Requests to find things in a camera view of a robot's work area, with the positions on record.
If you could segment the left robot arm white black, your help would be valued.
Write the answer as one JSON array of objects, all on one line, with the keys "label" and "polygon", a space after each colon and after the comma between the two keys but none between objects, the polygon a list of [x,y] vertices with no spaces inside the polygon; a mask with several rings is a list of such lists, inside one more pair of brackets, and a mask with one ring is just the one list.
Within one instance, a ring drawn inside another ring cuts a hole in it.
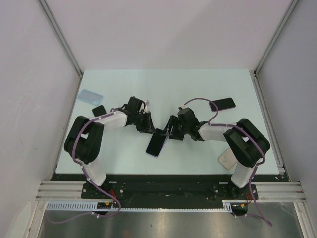
[{"label": "left robot arm white black", "polygon": [[155,133],[149,102],[134,96],[128,103],[112,108],[109,113],[91,119],[78,116],[64,142],[64,151],[81,167],[86,179],[93,184],[92,192],[98,198],[109,194],[107,175],[98,158],[103,134],[117,128],[133,125],[140,133]]}]

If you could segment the teal cased black phone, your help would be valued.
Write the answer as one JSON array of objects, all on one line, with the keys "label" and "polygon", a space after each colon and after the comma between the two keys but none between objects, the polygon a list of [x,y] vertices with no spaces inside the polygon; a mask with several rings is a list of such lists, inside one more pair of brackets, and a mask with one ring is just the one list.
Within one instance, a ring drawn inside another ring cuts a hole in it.
[{"label": "teal cased black phone", "polygon": [[93,113],[94,117],[99,117],[99,116],[107,114],[103,105],[99,105],[99,106],[93,108],[92,113]]}]

